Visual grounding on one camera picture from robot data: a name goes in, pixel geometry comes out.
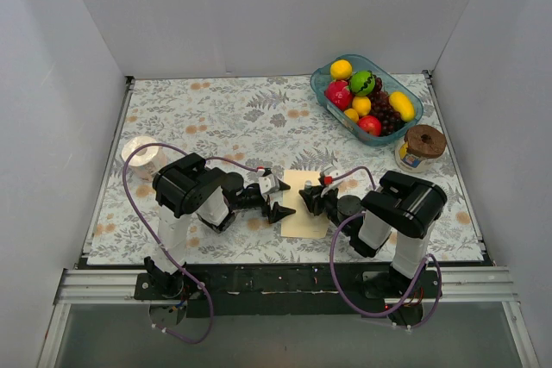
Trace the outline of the beige paper envelope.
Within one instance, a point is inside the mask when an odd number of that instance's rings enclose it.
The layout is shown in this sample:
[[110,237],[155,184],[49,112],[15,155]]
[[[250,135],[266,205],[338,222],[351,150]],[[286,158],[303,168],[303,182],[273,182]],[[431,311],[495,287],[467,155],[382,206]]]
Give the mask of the beige paper envelope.
[[281,221],[281,236],[319,240],[326,236],[329,220],[325,215],[314,216],[308,211],[303,198],[298,194],[306,181],[317,185],[319,172],[285,170],[284,182],[291,186],[283,195],[285,207],[295,209],[296,213]]

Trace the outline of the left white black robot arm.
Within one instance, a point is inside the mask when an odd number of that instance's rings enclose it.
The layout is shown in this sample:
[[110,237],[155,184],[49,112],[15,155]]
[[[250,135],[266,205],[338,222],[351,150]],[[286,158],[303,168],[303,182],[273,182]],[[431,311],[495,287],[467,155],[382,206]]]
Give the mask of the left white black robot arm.
[[290,185],[268,168],[256,169],[255,176],[255,182],[245,184],[240,173],[210,168],[207,160],[196,153],[156,172],[153,189],[160,207],[156,234],[160,244],[153,257],[144,259],[144,264],[152,286],[162,297],[173,299],[185,290],[184,278],[177,271],[185,263],[192,218],[220,234],[240,210],[258,209],[271,224],[296,213],[271,200],[273,193],[289,190]]

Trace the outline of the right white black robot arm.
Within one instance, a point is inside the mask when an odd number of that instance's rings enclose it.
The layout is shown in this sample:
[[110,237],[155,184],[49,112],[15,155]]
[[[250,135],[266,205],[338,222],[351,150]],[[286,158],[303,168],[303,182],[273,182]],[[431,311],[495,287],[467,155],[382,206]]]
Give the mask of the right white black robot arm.
[[448,201],[437,184],[401,172],[388,171],[376,190],[363,198],[340,196],[337,175],[322,173],[319,184],[307,182],[298,194],[314,216],[325,214],[342,228],[349,245],[364,258],[373,258],[397,234],[389,266],[389,283],[399,296],[410,296],[422,285],[430,234]]

